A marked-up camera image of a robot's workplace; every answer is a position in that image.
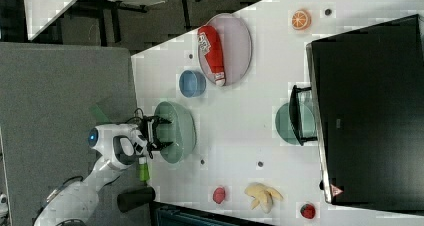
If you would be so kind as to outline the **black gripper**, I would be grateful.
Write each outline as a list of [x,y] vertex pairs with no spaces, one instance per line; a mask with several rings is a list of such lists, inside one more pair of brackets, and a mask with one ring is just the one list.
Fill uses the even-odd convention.
[[160,142],[156,138],[155,127],[160,124],[171,124],[171,121],[159,116],[144,116],[141,119],[140,131],[147,141],[147,152],[150,158],[153,158],[153,151],[161,151],[173,144],[173,142]]

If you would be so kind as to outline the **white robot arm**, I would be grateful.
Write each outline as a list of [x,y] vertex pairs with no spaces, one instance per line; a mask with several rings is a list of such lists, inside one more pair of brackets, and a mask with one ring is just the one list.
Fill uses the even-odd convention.
[[160,124],[171,124],[159,116],[140,123],[103,124],[90,130],[89,147],[100,153],[90,174],[80,181],[65,181],[53,190],[33,219],[33,226],[85,226],[99,203],[101,189],[116,181],[139,158],[171,145],[156,135]]

